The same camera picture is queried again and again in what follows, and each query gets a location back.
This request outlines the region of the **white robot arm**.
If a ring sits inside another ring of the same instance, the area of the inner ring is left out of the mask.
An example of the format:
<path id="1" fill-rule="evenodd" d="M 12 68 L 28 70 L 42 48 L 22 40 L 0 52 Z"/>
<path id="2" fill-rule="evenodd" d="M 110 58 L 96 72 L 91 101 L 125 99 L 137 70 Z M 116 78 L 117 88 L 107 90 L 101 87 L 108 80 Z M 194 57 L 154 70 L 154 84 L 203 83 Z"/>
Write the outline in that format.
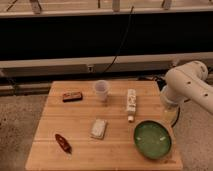
<path id="1" fill-rule="evenodd" d="M 190 99 L 213 115 L 213 86 L 205 82 L 208 69 L 203 62 L 192 61 L 170 69 L 166 85 L 160 92 L 165 121 L 174 125 L 179 117 L 180 103 Z"/>

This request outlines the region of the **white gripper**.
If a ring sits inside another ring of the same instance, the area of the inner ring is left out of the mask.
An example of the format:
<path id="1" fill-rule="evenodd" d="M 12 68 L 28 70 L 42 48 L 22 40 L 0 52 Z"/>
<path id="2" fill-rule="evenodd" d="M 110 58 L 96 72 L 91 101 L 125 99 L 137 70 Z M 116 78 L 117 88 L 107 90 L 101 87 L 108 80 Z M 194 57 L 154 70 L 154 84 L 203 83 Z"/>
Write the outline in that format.
<path id="1" fill-rule="evenodd" d="M 165 106 L 163 109 L 163 120 L 174 126 L 179 117 L 180 108 L 178 106 Z"/>

